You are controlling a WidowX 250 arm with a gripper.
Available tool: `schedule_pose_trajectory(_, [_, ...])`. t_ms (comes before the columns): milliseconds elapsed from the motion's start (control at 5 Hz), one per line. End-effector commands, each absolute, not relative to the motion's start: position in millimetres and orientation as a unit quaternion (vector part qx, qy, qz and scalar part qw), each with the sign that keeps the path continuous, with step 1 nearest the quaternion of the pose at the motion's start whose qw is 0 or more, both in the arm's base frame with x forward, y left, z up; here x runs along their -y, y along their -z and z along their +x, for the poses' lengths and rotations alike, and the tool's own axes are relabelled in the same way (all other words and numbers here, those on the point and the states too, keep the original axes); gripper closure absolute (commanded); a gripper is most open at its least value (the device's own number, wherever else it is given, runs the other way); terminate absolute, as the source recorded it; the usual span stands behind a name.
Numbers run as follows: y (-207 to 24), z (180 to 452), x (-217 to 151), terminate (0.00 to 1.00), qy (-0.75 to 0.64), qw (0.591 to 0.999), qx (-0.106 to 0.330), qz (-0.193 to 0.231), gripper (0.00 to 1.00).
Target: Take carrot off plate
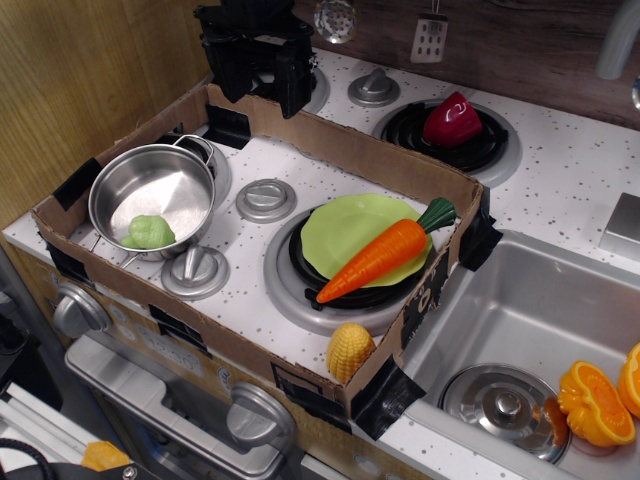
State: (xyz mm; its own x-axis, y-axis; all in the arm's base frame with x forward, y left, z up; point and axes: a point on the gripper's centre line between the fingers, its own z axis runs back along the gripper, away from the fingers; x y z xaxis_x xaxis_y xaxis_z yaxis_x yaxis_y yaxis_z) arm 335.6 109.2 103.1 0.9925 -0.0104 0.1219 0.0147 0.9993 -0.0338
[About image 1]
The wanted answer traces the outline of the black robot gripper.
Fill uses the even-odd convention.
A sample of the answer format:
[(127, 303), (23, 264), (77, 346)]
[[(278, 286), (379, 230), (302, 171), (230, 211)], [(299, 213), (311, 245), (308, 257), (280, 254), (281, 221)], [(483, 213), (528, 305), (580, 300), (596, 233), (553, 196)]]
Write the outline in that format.
[(314, 84), (313, 28), (293, 14), (293, 1), (221, 1), (198, 6), (201, 41), (214, 80), (237, 102), (254, 78), (273, 74), (282, 115), (289, 119), (310, 101)]

